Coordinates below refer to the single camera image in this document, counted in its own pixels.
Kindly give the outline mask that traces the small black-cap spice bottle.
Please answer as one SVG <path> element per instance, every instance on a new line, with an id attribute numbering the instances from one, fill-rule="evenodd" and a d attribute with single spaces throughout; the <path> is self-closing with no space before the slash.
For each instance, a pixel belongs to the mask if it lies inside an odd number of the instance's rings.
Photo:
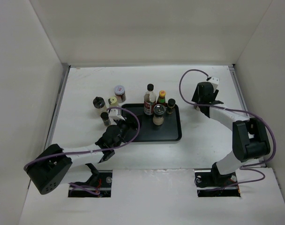
<path id="1" fill-rule="evenodd" d="M 175 99 L 173 99 L 173 98 L 170 98 L 170 99 L 168 100 L 167 108 L 166 108 L 166 112 L 167 112 L 168 114 L 172 114 L 172 113 L 173 113 L 173 109 L 174 109 L 174 107 L 175 107 L 175 103 L 176 103 L 176 101 L 175 101 Z"/>

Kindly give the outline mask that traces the red-label lid brown jar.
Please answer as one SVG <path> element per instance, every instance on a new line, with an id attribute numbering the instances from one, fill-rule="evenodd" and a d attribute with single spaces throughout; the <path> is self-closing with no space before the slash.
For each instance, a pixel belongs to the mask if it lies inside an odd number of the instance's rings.
<path id="1" fill-rule="evenodd" d="M 117 85 L 114 87 L 114 94 L 118 100 L 119 103 L 123 103 L 126 101 L 126 91 L 124 86 Z"/>

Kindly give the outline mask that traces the silver-lid white powder jar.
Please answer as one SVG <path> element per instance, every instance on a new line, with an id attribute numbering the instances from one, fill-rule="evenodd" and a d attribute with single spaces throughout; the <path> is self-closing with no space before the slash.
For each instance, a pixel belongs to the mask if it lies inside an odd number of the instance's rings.
<path id="1" fill-rule="evenodd" d="M 153 123 L 157 126 L 160 126 L 164 123 L 164 114 L 165 114 L 165 107 L 161 104 L 158 104 L 154 107 L 154 116 L 153 116 Z"/>

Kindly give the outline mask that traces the yellow-cap red sauce bottle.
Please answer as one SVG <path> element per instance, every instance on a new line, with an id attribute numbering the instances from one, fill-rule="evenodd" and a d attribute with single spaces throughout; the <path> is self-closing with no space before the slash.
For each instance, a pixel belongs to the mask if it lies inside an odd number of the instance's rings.
<path id="1" fill-rule="evenodd" d="M 158 95 L 157 105 L 160 104 L 160 105 L 163 105 L 163 106 L 167 106 L 165 96 L 166 96 L 166 91 L 165 90 L 161 90 L 159 92 L 159 95 Z"/>

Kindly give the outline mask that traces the tall black-cap sauce bottle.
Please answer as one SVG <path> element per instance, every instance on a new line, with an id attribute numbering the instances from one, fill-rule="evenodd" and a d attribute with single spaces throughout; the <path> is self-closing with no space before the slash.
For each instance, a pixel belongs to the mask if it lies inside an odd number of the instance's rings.
<path id="1" fill-rule="evenodd" d="M 154 113 L 154 106 L 156 104 L 157 97 L 154 93 L 154 85 L 148 84 L 147 91 L 144 95 L 144 113 L 146 115 L 152 115 Z"/>

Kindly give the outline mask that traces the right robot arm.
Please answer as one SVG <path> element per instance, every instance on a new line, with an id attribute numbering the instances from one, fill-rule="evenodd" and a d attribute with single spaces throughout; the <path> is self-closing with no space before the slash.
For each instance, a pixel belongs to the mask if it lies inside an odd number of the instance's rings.
<path id="1" fill-rule="evenodd" d="M 192 101 L 197 103 L 201 113 L 232 131 L 231 152 L 215 162 L 210 171 L 211 182 L 220 186 L 249 160 L 268 155 L 270 143 L 263 122 L 224 108 L 223 102 L 216 100 L 217 94 L 212 83 L 200 82 Z"/>

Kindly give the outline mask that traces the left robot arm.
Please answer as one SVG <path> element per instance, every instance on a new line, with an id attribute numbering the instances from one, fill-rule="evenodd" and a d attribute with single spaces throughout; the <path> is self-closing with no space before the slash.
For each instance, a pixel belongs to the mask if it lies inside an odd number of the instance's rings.
<path id="1" fill-rule="evenodd" d="M 68 150 L 58 144 L 52 144 L 35 160 L 29 162 L 24 170 L 42 195 L 52 192 L 60 183 L 68 183 L 73 188 L 99 195 L 99 189 L 94 187 L 99 178 L 96 164 L 109 160 L 116 149 L 132 142 L 127 135 L 132 134 L 133 138 L 136 138 L 140 128 L 140 119 L 128 114 L 124 120 L 118 120 L 114 125 L 107 127 L 95 143 L 99 147 L 98 150 L 94 145 Z M 65 179 L 71 168 L 81 165 L 89 168 L 82 174 L 82 181 Z"/>

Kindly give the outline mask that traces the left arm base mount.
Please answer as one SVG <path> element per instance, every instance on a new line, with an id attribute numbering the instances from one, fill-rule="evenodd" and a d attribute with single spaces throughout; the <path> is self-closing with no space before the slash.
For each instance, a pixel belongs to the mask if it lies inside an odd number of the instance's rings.
<path id="1" fill-rule="evenodd" d="M 90 177 L 86 181 L 78 181 L 69 186 L 70 198 L 110 198 L 112 193 L 112 170 L 98 170 L 93 164 L 86 164 Z"/>

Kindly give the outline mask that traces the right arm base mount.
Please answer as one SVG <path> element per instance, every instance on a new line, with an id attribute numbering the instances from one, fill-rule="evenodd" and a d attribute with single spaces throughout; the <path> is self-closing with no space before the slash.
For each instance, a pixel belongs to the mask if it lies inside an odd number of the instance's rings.
<path id="1" fill-rule="evenodd" d="M 210 170 L 195 170 L 195 185 L 198 197 L 240 197 L 236 173 L 233 172 L 214 181 Z"/>

